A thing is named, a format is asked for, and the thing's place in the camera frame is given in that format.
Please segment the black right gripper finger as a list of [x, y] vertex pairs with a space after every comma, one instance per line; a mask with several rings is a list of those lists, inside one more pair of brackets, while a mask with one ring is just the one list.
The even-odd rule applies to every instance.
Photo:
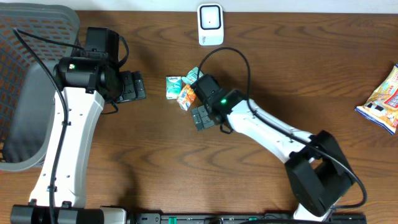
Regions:
[[191, 110], [193, 122], [198, 131], [203, 130], [204, 127], [204, 117], [205, 117], [205, 108], [204, 107], [197, 107]]
[[215, 125], [204, 105], [198, 107], [198, 113], [202, 128], [210, 128]]

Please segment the teal wet wipes pack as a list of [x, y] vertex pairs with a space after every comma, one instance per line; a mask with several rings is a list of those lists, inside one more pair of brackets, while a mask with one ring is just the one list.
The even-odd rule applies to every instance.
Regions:
[[186, 76], [182, 77], [182, 81], [187, 85], [192, 85], [202, 76], [202, 71], [199, 71], [198, 67], [194, 67]]

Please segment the orange snack packet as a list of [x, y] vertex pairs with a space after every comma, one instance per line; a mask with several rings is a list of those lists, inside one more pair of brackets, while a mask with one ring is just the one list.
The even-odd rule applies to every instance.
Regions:
[[177, 98], [177, 103], [180, 105], [181, 109], [187, 111], [195, 101], [196, 97], [197, 96], [191, 86], [185, 85]]

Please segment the teal tissue pack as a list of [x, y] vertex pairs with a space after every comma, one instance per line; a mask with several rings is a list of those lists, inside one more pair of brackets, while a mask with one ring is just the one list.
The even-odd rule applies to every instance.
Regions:
[[176, 100], [182, 90], [182, 78], [181, 77], [166, 77], [166, 92], [165, 96], [167, 100]]

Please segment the yellow snack bag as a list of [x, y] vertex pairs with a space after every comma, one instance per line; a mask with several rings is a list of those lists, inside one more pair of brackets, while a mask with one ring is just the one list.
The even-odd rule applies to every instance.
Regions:
[[397, 76], [395, 64], [365, 104], [355, 108], [361, 116], [384, 128], [389, 134], [395, 134], [397, 130]]

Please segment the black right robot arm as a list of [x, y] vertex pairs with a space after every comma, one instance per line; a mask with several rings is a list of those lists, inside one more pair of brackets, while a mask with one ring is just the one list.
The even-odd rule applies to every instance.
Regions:
[[324, 222], [331, 216], [354, 179], [330, 133], [293, 128], [259, 108], [243, 92], [223, 89], [211, 75], [199, 78], [192, 88], [212, 118], [255, 140], [284, 164], [299, 202], [294, 219]]

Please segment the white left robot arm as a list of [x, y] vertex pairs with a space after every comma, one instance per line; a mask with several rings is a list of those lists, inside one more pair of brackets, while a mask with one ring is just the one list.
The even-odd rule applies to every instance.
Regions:
[[12, 208], [11, 223], [134, 223], [122, 207], [87, 209], [86, 169], [93, 133], [106, 104], [146, 97], [139, 72], [122, 71], [117, 32], [89, 27], [86, 44], [45, 74], [55, 87], [55, 111], [44, 164], [27, 205]]

